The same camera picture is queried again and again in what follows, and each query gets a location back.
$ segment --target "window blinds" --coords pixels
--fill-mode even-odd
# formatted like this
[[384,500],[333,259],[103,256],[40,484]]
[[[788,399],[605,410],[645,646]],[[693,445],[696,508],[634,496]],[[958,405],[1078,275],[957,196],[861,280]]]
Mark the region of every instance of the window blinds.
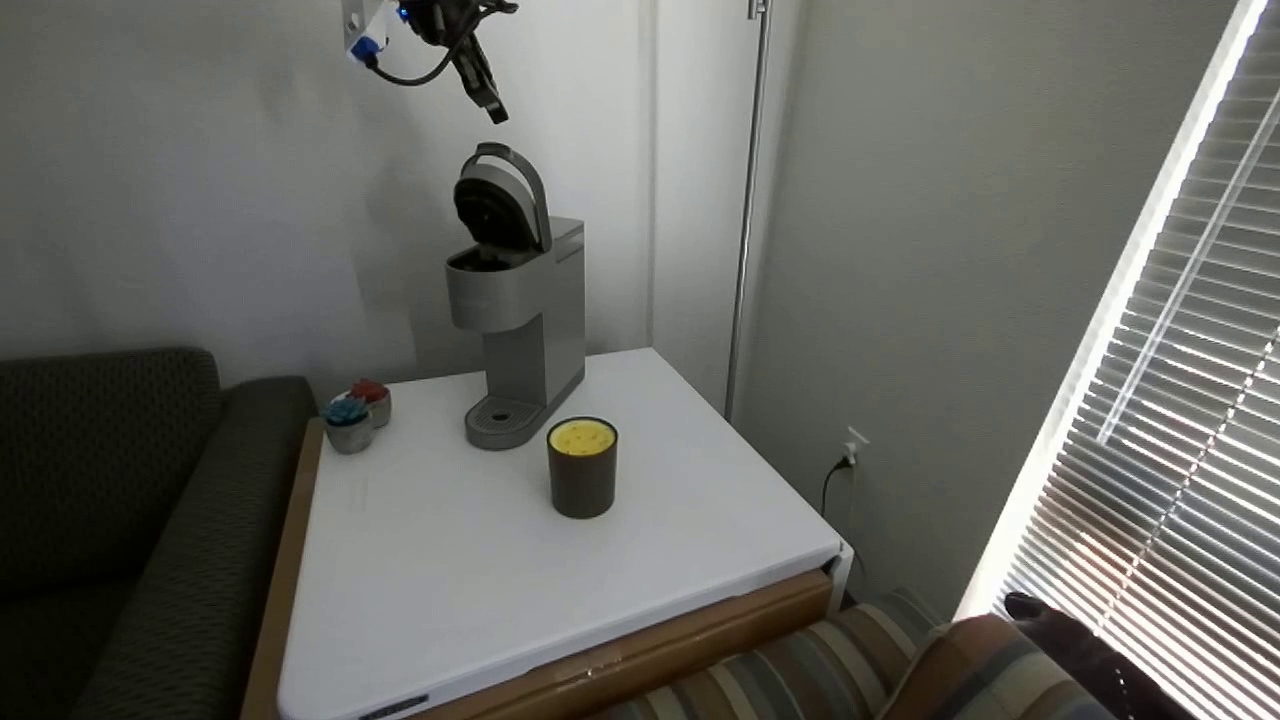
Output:
[[1280,5],[1264,8],[1004,587],[1195,714],[1280,714]]

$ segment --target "single-serve coffee machine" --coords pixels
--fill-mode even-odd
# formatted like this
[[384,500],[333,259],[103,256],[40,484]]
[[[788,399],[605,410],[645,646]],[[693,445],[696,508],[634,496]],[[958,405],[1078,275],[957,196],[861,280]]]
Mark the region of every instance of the single-serve coffee machine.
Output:
[[447,259],[450,325],[478,330],[488,379],[462,427],[498,453],[584,379],[584,225],[547,217],[537,166],[509,143],[477,148],[450,202],[477,238]]

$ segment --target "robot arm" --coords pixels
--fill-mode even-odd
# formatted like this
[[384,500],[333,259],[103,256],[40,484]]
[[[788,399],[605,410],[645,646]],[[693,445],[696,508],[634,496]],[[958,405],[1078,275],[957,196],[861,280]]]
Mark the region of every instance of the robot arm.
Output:
[[[509,106],[495,94],[488,60],[477,39],[478,18],[493,12],[517,12],[517,5],[512,0],[345,0],[345,39],[347,39],[347,53],[386,85],[408,85],[408,89],[429,85],[444,72],[444,63],[450,63],[466,94],[488,111],[488,121],[505,122]],[[386,47],[386,34],[398,18],[425,45],[444,47],[444,60],[429,74],[404,81],[378,67],[378,53]]]

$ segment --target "white table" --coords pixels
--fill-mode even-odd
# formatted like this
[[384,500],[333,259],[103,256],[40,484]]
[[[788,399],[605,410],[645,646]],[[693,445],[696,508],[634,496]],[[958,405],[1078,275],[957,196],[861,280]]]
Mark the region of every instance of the white table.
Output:
[[552,508],[542,435],[477,453],[485,376],[390,385],[360,456],[321,453],[283,646],[296,720],[435,709],[852,549],[654,353],[591,356],[552,416],[620,427],[616,503]]

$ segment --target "couch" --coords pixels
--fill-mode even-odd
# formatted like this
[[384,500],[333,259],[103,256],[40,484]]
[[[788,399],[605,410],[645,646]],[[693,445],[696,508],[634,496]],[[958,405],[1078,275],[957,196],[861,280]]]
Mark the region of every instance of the couch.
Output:
[[703,672],[591,712],[599,720],[1103,720],[1017,623],[928,629],[903,597],[844,609]]
[[236,714],[302,379],[194,347],[0,362],[0,720]]

